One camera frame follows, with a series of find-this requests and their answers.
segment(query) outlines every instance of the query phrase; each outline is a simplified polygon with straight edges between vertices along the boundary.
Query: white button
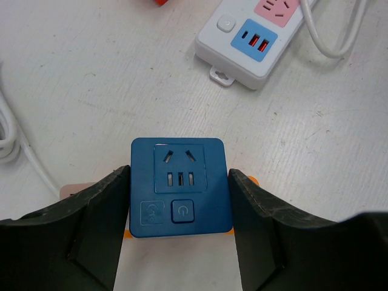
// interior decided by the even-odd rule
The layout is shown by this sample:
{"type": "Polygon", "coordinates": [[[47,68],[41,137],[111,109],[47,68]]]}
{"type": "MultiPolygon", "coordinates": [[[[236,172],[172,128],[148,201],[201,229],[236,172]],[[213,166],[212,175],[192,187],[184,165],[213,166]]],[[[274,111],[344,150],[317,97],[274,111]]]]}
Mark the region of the white button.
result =
{"type": "Polygon", "coordinates": [[[235,25],[236,20],[230,15],[223,15],[217,23],[217,27],[223,32],[231,32],[235,25]]]}

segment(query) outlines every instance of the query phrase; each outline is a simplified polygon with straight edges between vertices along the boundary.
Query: power button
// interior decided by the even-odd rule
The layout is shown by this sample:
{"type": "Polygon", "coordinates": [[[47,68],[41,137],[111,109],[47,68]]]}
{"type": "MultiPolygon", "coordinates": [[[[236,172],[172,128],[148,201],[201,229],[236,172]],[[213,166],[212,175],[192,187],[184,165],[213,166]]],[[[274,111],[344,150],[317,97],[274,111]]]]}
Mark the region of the power button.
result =
{"type": "Polygon", "coordinates": [[[236,20],[227,14],[222,15],[222,17],[219,19],[217,23],[218,29],[226,33],[231,32],[232,29],[235,27],[235,25],[236,25],[236,20]]]}
{"type": "Polygon", "coordinates": [[[193,222],[193,201],[190,199],[172,201],[172,221],[174,223],[193,222]]]}

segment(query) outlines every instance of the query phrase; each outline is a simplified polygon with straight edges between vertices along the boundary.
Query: blue power button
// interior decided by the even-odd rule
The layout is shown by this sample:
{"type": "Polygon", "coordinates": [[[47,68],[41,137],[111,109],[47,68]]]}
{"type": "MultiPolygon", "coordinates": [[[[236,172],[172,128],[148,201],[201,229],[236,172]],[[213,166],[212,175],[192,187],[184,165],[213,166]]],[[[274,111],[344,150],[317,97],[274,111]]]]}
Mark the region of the blue power button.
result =
{"type": "Polygon", "coordinates": [[[194,203],[192,200],[174,200],[171,205],[174,223],[194,221],[194,203]]]}

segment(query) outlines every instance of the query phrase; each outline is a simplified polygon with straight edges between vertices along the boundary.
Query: blue socket cube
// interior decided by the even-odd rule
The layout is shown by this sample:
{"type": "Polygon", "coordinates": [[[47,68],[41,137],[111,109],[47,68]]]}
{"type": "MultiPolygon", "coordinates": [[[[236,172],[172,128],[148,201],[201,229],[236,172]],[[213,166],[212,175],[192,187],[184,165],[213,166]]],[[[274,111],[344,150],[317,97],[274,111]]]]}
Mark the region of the blue socket cube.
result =
{"type": "Polygon", "coordinates": [[[131,153],[134,237],[228,232],[232,211],[224,144],[215,138],[138,138],[131,153]]]}

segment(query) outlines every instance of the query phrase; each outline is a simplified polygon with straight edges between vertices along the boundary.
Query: pink socket panel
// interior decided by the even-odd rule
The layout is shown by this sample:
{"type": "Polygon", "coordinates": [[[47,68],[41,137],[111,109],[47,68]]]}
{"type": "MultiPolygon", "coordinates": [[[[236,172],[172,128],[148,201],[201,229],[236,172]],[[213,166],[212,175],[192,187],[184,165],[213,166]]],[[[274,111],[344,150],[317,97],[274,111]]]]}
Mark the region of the pink socket panel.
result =
{"type": "Polygon", "coordinates": [[[270,22],[285,27],[299,6],[299,0],[261,0],[255,13],[270,22]]]}

